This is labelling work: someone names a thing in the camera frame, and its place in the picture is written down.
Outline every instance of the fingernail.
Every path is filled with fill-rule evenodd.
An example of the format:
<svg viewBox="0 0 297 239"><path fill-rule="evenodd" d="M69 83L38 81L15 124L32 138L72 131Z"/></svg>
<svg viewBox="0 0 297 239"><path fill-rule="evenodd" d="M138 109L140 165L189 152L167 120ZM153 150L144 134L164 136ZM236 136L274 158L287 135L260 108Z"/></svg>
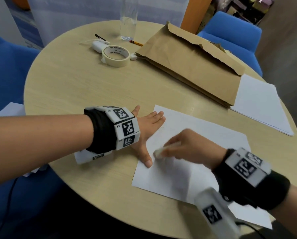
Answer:
<svg viewBox="0 0 297 239"><path fill-rule="evenodd" d="M147 160L145 162L145 166L148 167L148 168L150 168L152 166L152 161L151 160Z"/></svg>

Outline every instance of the table surface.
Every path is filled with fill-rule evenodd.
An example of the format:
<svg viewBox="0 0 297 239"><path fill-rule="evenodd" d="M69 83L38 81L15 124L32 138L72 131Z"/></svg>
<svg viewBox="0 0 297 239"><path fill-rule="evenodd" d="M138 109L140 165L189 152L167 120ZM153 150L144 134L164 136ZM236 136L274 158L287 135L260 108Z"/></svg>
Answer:
<svg viewBox="0 0 297 239"><path fill-rule="evenodd" d="M135 41L145 43L162 26L139 21ZM87 24L62 34L40 52L30 68L24 91L27 115L81 114L84 107L93 105L132 110L140 104L139 116L144 116L158 104L246 134L252 152L297 185L297 129L284 105L293 137L222 107L147 61L131 61L123 68L103 64L91 42L79 44L95 38L95 33L130 52L140 48L119 39L117 20ZM262 80L244 65L246 74ZM194 205L131 185L137 159L130 148L80 166L74 155L50 165L81 197L125 223L169 237L214 236Z"/></svg>

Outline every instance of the finger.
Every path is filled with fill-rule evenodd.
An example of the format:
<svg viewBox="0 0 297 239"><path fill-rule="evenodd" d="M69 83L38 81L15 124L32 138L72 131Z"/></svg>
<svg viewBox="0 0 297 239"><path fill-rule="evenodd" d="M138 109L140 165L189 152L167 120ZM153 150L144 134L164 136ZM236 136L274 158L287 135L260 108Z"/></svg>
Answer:
<svg viewBox="0 0 297 239"><path fill-rule="evenodd" d="M175 142L179 142L181 140L181 133L180 132L179 134L175 135L174 137L172 137L170 140L167 141L166 144L164 144L164 147L172 144L172 143L175 143Z"/></svg>
<svg viewBox="0 0 297 239"><path fill-rule="evenodd" d="M156 123L154 123L153 125L155 128L155 131L157 131L164 124L165 121L166 121L166 117L162 117Z"/></svg>
<svg viewBox="0 0 297 239"><path fill-rule="evenodd" d="M161 157L175 157L177 159L184 158L186 154L185 146L166 148L161 152Z"/></svg>
<svg viewBox="0 0 297 239"><path fill-rule="evenodd" d="M157 113L155 116L153 116L153 117L151 118L151 122L152 122L152 124L153 124L153 123L156 123L157 121L159 121L159 119L161 119L161 118L163 117L163 115L164 115L164 112L160 111L160 112Z"/></svg>
<svg viewBox="0 0 297 239"><path fill-rule="evenodd" d="M146 117L147 118L151 118L153 116L155 116L157 114L157 112L151 112L150 114L148 114Z"/></svg>
<svg viewBox="0 0 297 239"><path fill-rule="evenodd" d="M139 110L140 110L141 106L137 105L134 110L132 111L133 115L137 117L137 115L139 114Z"/></svg>
<svg viewBox="0 0 297 239"><path fill-rule="evenodd" d="M137 151L139 153L139 160L145 164L145 166L147 168L151 167L153 165L153 162L152 162L152 158L151 156L149 155L149 152L146 148L146 144L143 144L139 150Z"/></svg>

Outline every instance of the masking tape roll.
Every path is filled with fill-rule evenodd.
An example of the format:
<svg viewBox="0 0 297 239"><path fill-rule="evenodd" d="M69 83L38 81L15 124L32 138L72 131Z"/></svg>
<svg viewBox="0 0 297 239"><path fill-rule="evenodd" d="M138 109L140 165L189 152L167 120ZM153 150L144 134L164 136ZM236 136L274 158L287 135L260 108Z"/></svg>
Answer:
<svg viewBox="0 0 297 239"><path fill-rule="evenodd" d="M110 58L109 55L112 53L118 53L124 56L122 60L117 60ZM120 46L108 46L102 50L102 60L105 60L105 63L113 67L124 67L127 66L130 62L130 52Z"/></svg>

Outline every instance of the plastic water bottle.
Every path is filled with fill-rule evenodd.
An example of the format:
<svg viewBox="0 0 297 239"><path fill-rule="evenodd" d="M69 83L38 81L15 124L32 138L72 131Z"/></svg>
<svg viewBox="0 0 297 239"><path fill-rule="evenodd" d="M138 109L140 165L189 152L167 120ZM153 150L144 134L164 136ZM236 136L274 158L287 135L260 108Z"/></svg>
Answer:
<svg viewBox="0 0 297 239"><path fill-rule="evenodd" d="M133 40L136 32L139 0L122 0L120 32L123 40Z"/></svg>

